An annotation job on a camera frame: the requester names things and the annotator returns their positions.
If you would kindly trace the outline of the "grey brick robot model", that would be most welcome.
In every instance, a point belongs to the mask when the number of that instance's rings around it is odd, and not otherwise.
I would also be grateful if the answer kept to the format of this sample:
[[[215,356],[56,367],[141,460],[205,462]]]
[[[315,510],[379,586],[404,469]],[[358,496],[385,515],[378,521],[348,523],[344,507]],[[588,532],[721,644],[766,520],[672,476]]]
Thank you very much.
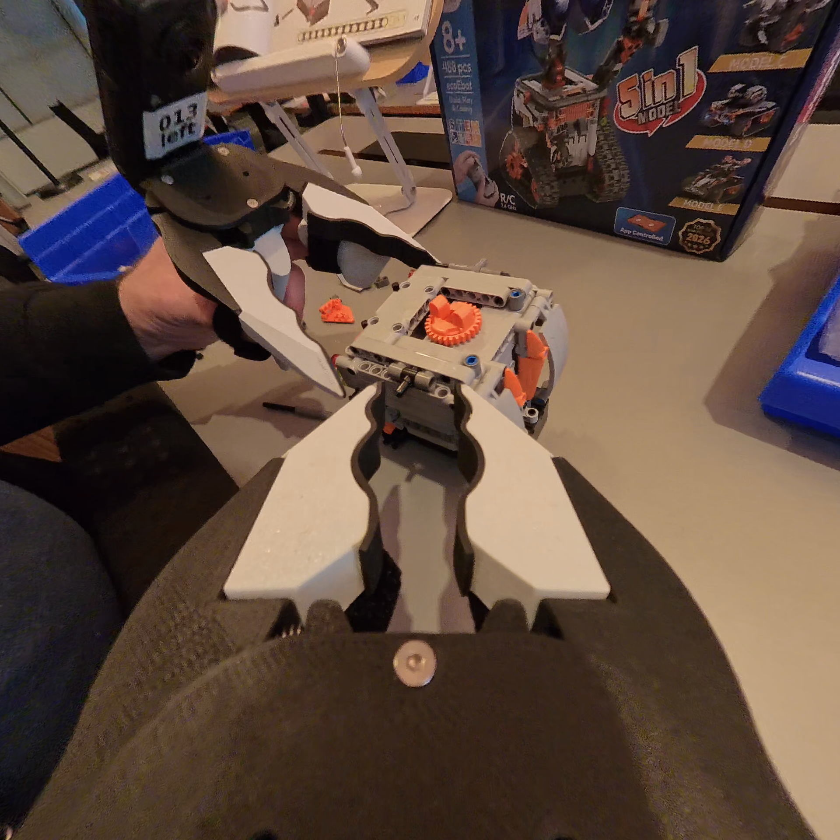
[[[415,269],[335,359],[353,392],[381,385],[383,436],[456,451],[455,388],[467,385],[539,434],[569,351],[553,292],[461,266]]]

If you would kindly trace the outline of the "person's leg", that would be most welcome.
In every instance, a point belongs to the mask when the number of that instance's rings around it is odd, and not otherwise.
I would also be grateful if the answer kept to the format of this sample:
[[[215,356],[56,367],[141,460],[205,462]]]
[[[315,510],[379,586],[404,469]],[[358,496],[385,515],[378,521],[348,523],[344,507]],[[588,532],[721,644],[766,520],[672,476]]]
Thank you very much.
[[[122,624],[90,535],[2,482],[2,829],[23,821],[49,780]]]

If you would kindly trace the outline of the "white book stand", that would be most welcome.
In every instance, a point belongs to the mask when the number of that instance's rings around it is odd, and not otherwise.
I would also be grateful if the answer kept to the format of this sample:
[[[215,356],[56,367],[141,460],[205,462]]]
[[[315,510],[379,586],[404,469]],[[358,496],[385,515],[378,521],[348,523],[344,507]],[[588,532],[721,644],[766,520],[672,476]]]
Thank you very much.
[[[220,109],[255,102],[286,137],[307,168],[331,177],[301,134],[283,102],[317,93],[351,95],[391,164],[395,185],[362,183],[351,192],[371,203],[410,235],[418,234],[452,200],[445,188],[417,186],[408,164],[385,123],[375,92],[403,78],[428,58],[443,2],[433,1],[427,32],[419,38],[362,45],[353,38],[317,40],[264,54],[239,46],[214,46],[215,69],[209,96]]]

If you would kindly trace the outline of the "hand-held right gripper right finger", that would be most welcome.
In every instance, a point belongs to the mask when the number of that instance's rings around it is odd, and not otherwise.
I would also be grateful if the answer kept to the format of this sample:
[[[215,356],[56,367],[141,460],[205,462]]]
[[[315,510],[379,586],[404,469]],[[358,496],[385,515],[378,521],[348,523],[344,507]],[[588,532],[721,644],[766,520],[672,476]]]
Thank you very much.
[[[611,586],[550,452],[467,385],[455,388],[458,469],[455,578],[486,608],[527,613],[545,600],[596,600]]]

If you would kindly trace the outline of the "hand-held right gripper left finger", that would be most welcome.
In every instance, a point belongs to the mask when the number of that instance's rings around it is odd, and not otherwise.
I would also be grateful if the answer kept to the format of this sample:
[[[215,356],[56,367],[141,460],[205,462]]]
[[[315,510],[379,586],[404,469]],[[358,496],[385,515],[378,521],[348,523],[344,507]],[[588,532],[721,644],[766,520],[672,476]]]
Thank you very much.
[[[382,385],[369,385],[286,453],[225,584],[230,601],[372,593],[384,550],[371,478],[381,464]]]

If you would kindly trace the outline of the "person's left hand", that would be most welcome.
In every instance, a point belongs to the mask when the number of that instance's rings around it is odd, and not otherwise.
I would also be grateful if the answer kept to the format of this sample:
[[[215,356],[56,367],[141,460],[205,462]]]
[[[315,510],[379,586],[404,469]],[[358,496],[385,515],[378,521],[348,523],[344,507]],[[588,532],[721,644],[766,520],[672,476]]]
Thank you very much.
[[[203,351],[218,340],[216,303],[186,285],[160,239],[121,277],[118,294],[123,315],[153,362]]]

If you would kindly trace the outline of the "instruction booklet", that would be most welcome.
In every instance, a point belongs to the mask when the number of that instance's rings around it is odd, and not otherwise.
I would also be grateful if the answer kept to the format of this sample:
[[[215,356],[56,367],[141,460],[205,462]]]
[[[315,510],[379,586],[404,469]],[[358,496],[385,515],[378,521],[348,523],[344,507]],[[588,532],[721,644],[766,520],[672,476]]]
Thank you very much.
[[[366,46],[415,39],[427,32],[431,1],[227,2],[215,46],[256,54],[349,37]]]

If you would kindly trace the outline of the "person's left forearm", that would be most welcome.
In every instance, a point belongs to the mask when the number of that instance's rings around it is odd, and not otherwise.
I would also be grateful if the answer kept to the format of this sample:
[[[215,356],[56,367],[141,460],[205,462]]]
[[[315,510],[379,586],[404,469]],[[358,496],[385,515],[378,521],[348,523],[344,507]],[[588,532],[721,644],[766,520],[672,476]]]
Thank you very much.
[[[43,281],[1,294],[1,443],[64,421],[137,386],[183,378],[194,350],[153,361],[114,281]]]

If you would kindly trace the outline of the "blue plastic bin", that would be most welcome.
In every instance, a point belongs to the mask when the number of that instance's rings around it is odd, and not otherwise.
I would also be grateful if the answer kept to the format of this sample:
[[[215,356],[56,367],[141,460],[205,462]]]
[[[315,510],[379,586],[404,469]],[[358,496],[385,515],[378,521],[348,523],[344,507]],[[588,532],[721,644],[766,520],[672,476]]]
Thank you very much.
[[[119,277],[159,239],[140,194],[122,175],[29,229],[18,245],[46,279],[66,286]]]
[[[838,299],[835,280],[759,396],[764,413],[834,437],[839,435],[839,362],[822,346]]]

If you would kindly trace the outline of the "crumpled clear plastic bags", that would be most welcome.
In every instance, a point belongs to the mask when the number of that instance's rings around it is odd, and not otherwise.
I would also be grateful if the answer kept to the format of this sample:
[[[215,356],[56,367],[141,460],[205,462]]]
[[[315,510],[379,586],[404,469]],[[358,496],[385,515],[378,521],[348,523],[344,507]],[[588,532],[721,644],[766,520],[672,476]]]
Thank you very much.
[[[839,366],[839,310],[834,310],[822,330],[814,338],[808,357],[825,364]]]

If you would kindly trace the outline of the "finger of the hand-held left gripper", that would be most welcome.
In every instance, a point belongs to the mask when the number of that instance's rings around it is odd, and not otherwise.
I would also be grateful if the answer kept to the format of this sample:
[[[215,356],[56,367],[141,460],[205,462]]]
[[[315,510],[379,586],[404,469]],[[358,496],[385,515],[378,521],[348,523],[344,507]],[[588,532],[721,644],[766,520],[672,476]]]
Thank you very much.
[[[290,277],[287,246],[221,246],[203,256],[234,300],[245,336],[279,365],[343,398],[343,386],[325,350],[306,334],[297,313],[277,295],[276,285]]]
[[[415,238],[360,200],[311,182],[301,201],[301,241],[309,266],[341,277],[353,289],[371,288],[391,259],[412,269],[442,265]]]

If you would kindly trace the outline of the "dark blue robot kit box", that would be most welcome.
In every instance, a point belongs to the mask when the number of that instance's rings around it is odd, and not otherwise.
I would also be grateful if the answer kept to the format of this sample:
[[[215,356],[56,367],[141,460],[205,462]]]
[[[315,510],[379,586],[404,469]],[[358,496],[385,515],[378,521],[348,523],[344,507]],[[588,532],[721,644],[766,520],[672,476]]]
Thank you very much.
[[[461,201],[723,261],[838,65],[839,2],[445,2]]]

